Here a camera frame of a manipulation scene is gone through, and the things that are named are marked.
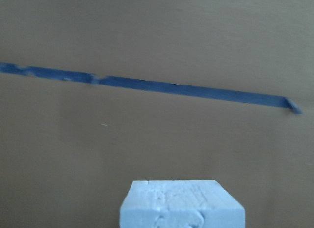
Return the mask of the light blue foam block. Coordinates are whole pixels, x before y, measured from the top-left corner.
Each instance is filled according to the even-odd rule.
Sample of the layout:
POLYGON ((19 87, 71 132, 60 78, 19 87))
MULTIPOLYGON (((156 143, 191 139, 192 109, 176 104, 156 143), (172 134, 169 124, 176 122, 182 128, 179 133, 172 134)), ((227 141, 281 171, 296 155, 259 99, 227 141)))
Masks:
POLYGON ((133 181, 121 228, 243 228, 245 209, 215 180, 133 181))

